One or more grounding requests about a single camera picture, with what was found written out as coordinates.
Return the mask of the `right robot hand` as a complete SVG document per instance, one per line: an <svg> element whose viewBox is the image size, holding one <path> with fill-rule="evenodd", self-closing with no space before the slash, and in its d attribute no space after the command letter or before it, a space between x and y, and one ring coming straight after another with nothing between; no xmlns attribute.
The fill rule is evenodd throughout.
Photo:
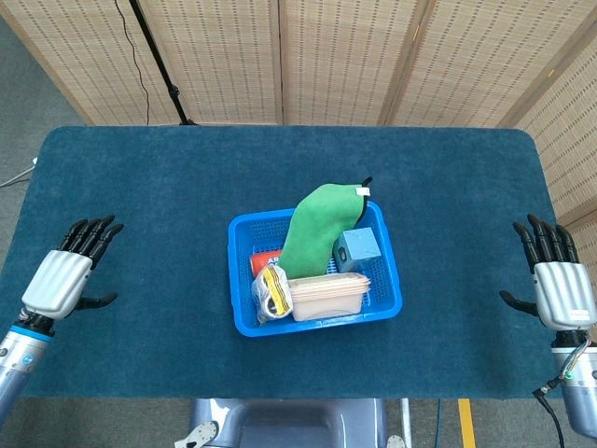
<svg viewBox="0 0 597 448"><path fill-rule="evenodd" d="M590 275L581 263L572 234L533 214L530 228L515 222L535 291L535 301L520 301L506 290L499 296L510 308L532 315L554 331L589 330L596 325L596 301Z"/></svg>

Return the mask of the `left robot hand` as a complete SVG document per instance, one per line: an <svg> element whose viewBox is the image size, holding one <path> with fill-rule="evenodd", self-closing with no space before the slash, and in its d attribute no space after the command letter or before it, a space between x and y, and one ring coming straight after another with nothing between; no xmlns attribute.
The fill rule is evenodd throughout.
<svg viewBox="0 0 597 448"><path fill-rule="evenodd" d="M124 226L113 215L75 222L57 248L38 266L21 298L19 321L63 320L74 311L104 308L116 300L116 292L87 298L83 290L106 249Z"/></svg>

